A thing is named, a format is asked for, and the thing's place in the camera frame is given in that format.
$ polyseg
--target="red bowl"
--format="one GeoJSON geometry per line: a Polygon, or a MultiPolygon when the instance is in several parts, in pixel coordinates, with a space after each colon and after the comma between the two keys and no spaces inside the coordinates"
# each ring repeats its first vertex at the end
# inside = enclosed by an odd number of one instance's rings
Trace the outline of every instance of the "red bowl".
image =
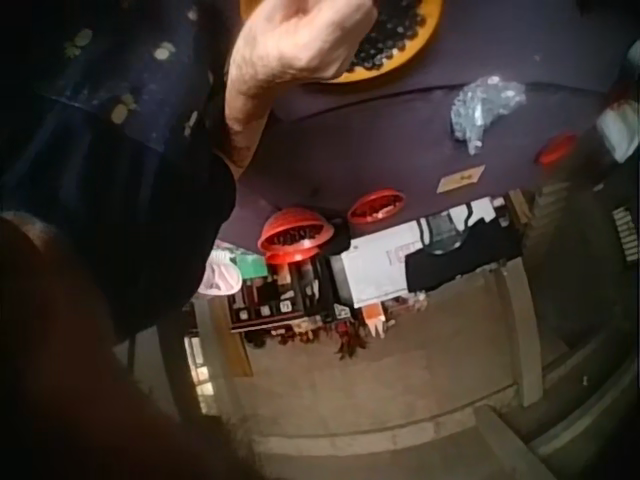
{"type": "Polygon", "coordinates": [[[551,165],[562,160],[571,153],[577,141],[578,136],[573,133],[563,133],[553,137],[538,154],[538,163],[540,165],[551,165]]]}
{"type": "Polygon", "coordinates": [[[295,252],[267,253],[266,261],[270,265],[288,265],[307,260],[318,253],[320,253],[320,249],[317,247],[303,248],[295,252]]]}
{"type": "Polygon", "coordinates": [[[347,218],[356,225],[378,222],[398,213],[404,204],[404,194],[392,188],[385,188],[358,200],[349,210],[347,218]]]}
{"type": "Polygon", "coordinates": [[[265,223],[258,248],[266,253],[294,252],[323,244],[333,232],[321,215],[305,208],[286,208],[265,223]]]}

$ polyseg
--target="plastic bag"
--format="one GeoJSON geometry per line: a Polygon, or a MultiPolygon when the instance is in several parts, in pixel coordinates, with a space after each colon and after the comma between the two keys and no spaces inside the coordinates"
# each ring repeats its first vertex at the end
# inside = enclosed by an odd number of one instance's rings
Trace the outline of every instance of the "plastic bag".
{"type": "Polygon", "coordinates": [[[480,151],[484,130],[496,118],[526,103],[524,90],[524,85],[498,76],[481,78],[462,89],[451,108],[451,125],[455,137],[467,142],[469,154],[480,151]]]}

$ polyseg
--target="black cloth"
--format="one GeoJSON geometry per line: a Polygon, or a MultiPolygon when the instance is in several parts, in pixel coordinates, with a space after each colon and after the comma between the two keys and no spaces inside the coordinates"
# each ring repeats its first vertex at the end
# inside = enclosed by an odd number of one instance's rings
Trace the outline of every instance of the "black cloth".
{"type": "Polygon", "coordinates": [[[503,228],[497,218],[490,222],[481,220],[469,227],[462,245],[449,253],[433,255],[420,249],[407,255],[407,288],[409,292],[435,290],[458,275],[503,259],[511,260],[520,253],[515,231],[503,228]]]}
{"type": "Polygon", "coordinates": [[[71,2],[51,18],[67,4],[35,3],[37,37],[1,113],[0,211],[71,243],[126,338],[196,292],[235,203],[200,115],[211,62],[197,5],[71,2]]]}

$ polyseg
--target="green object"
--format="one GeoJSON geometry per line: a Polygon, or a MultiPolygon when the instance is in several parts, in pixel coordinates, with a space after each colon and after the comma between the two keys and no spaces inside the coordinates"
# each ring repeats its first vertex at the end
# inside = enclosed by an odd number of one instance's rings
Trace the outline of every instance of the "green object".
{"type": "Polygon", "coordinates": [[[243,280],[269,276],[267,262],[260,255],[236,255],[235,263],[243,280]]]}

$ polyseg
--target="patterned fabric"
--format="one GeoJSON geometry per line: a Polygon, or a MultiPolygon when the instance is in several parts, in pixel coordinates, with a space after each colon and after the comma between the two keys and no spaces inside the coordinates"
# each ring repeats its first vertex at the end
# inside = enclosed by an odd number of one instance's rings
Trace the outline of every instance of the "patterned fabric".
{"type": "Polygon", "coordinates": [[[224,31],[194,1],[36,1],[2,112],[0,208],[71,242],[121,338],[195,293],[235,201],[199,118],[224,65],[206,36],[224,31]]]}

